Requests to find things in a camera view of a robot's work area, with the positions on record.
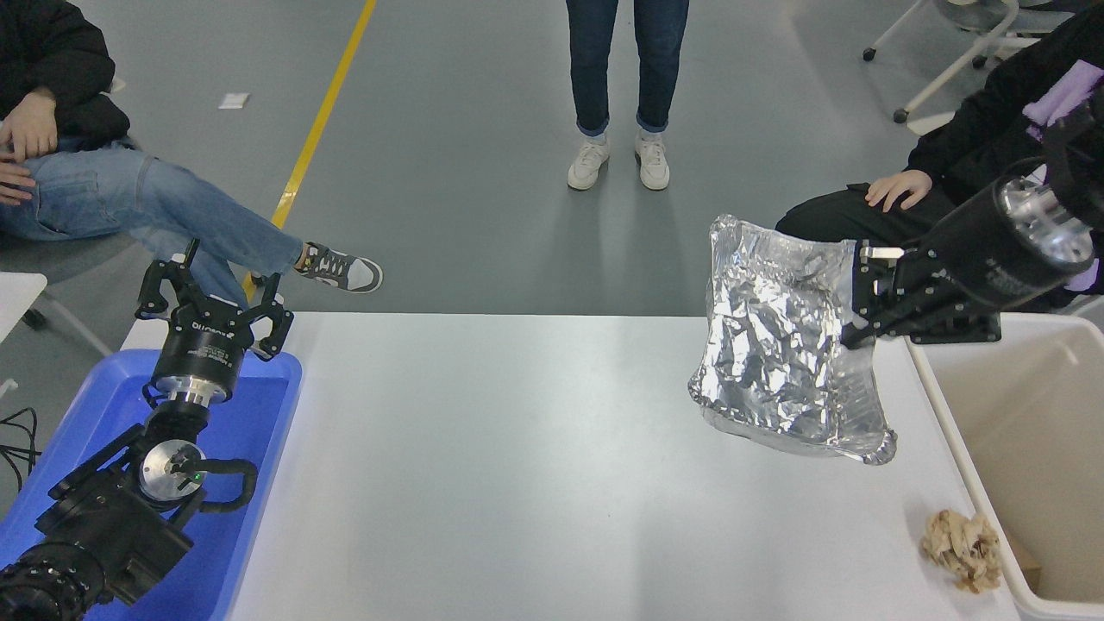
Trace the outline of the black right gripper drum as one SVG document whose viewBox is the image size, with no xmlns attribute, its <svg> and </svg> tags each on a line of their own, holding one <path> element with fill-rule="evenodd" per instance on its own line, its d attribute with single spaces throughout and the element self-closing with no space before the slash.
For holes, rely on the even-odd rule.
<svg viewBox="0 0 1104 621">
<path fill-rule="evenodd" d="M 969 298 L 1010 308 L 1089 269 L 1091 229 L 1048 185 L 991 185 L 943 217 L 925 251 Z"/>
</svg>

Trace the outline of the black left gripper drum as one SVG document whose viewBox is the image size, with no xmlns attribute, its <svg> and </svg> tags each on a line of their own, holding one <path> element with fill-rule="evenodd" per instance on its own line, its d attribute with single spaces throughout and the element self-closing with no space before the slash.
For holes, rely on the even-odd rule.
<svg viewBox="0 0 1104 621">
<path fill-rule="evenodd" d="M 229 400 L 252 343 L 242 310 L 225 299 L 192 299 L 168 316 L 169 331 L 153 366 L 153 389 L 169 398 Z"/>
</svg>

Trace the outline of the person's hand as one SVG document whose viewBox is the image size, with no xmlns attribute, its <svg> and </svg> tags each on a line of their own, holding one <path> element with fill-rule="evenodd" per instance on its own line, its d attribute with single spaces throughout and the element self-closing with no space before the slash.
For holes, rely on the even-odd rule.
<svg viewBox="0 0 1104 621">
<path fill-rule="evenodd" d="M 933 189 L 933 180 L 926 172 L 904 170 L 875 179 L 866 191 L 866 204 L 880 209 L 883 213 L 892 210 L 910 210 Z"/>
</svg>

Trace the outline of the person's right hand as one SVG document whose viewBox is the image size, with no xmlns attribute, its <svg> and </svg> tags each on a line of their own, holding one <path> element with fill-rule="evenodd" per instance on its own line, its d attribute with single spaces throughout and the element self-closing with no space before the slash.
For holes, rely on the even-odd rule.
<svg viewBox="0 0 1104 621">
<path fill-rule="evenodd" d="M 15 162 L 7 154 L 3 154 L 0 164 L 1 169 L 1 204 L 18 206 L 30 201 L 35 191 L 36 181 L 33 179 L 30 169 Z"/>
</svg>

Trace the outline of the person's left hand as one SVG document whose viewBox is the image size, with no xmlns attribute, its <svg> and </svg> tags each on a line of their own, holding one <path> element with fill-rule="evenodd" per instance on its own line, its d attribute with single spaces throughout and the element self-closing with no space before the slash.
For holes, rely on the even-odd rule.
<svg viewBox="0 0 1104 621">
<path fill-rule="evenodd" d="M 3 119 L 1 157 L 23 162 L 59 150 L 56 101 L 47 87 L 25 94 Z"/>
</svg>

